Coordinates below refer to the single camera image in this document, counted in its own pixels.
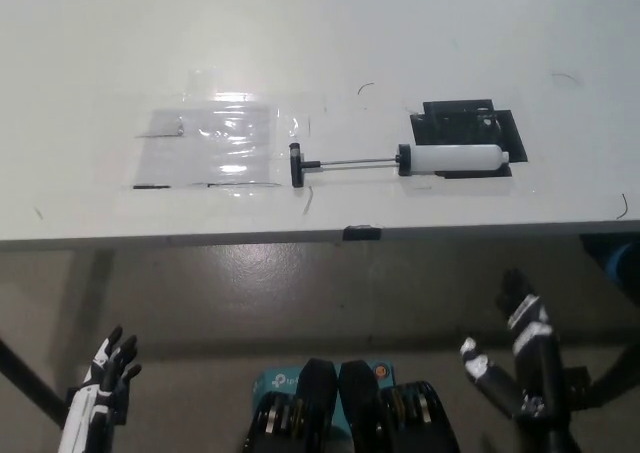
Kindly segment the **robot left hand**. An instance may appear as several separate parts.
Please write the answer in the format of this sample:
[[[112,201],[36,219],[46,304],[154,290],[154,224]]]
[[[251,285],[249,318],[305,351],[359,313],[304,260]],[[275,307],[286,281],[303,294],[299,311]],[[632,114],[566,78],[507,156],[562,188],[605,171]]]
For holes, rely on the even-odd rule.
[[[59,453],[113,450],[115,429],[127,423],[131,381],[142,370],[134,362],[137,337],[122,338],[116,326],[103,340],[81,384],[69,391]]]

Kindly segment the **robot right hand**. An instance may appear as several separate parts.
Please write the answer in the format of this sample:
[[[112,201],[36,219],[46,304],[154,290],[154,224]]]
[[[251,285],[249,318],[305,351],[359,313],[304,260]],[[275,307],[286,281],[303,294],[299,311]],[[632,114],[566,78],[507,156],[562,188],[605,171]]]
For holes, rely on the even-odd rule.
[[[521,270],[512,268],[503,275],[495,303],[506,321],[515,374],[491,360],[469,336],[460,347],[468,379],[512,420],[568,423],[559,340],[542,297]]]

